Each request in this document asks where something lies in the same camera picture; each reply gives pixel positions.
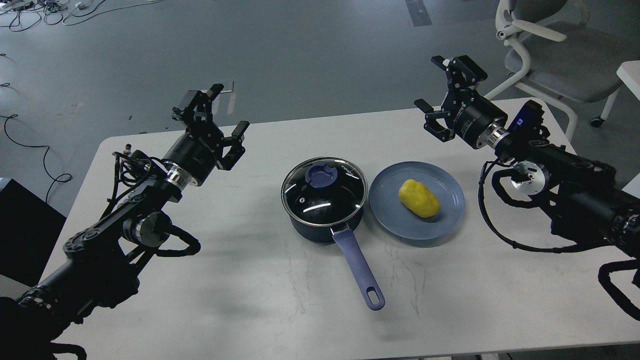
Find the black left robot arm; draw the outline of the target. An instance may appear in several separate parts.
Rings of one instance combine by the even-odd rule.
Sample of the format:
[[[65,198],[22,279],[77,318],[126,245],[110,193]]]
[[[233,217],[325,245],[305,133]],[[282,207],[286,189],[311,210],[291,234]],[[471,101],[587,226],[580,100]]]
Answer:
[[[114,152],[114,181],[100,219],[62,246],[66,262],[18,298],[1,298],[1,358],[54,360],[57,354],[87,358],[77,344],[57,342],[93,310],[113,309],[137,294],[139,275],[154,257],[196,255],[201,242],[163,212],[188,185],[199,187],[214,169],[230,171],[246,149],[248,121],[226,136],[214,121],[213,103],[224,90],[190,90],[172,109],[185,132],[160,159],[139,150]]]

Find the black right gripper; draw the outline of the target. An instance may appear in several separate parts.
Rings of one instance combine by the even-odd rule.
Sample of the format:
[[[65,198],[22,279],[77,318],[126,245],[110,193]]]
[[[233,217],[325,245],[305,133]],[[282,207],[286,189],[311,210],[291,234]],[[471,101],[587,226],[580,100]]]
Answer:
[[[507,119],[500,107],[478,94],[478,84],[489,75],[468,55],[453,58],[434,55],[430,61],[445,71],[447,92],[443,111],[434,110],[422,98],[414,100],[414,105],[424,114],[423,128],[441,142],[451,141],[456,134],[474,150],[484,147],[490,125],[505,126]],[[438,119],[445,119],[448,127]]]

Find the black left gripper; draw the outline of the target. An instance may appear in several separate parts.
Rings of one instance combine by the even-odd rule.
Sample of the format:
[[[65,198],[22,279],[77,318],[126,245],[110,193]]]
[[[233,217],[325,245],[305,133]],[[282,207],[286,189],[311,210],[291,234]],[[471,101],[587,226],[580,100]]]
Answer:
[[[215,168],[230,171],[246,153],[243,141],[249,121],[240,121],[227,137],[214,123],[213,102],[224,88],[215,83],[206,91],[190,89],[172,108],[172,119],[182,123],[185,132],[162,157],[162,164],[187,176],[189,185],[203,185]]]

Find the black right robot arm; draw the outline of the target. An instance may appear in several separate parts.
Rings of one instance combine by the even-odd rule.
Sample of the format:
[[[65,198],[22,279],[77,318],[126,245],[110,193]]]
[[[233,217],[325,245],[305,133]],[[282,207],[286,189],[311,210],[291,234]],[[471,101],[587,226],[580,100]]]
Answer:
[[[494,160],[483,164],[478,180],[478,207],[487,227],[514,249],[533,253],[580,253],[614,246],[628,256],[601,265],[598,282],[631,318],[639,308],[613,284],[614,272],[634,271],[631,283],[639,285],[639,199],[615,188],[614,167],[553,145],[543,123],[544,110],[526,101],[508,122],[507,114],[477,92],[487,73],[468,55],[430,59],[446,74],[446,96],[436,110],[423,99],[414,105],[423,112],[423,128],[441,142],[460,137],[474,150],[489,146]],[[569,246],[528,246],[501,234],[485,205],[485,183],[514,208],[539,208],[550,219],[552,235],[572,242]]]

